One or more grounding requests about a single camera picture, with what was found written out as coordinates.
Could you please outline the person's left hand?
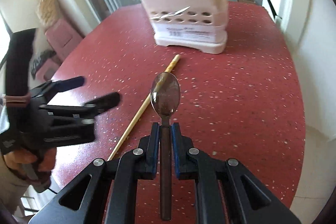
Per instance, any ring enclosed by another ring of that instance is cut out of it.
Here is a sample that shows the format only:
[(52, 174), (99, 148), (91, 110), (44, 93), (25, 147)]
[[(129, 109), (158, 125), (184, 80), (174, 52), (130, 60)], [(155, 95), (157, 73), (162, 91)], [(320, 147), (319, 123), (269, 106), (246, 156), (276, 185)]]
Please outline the person's left hand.
[[(57, 148), (51, 148), (45, 152), (43, 161), (37, 167), (38, 172), (50, 173), (54, 169), (56, 153)], [(3, 156), (3, 159), (7, 168), (20, 178), (27, 178), (27, 174), (23, 169), (24, 164), (34, 164), (38, 161), (36, 155), (23, 148), (7, 153)]]

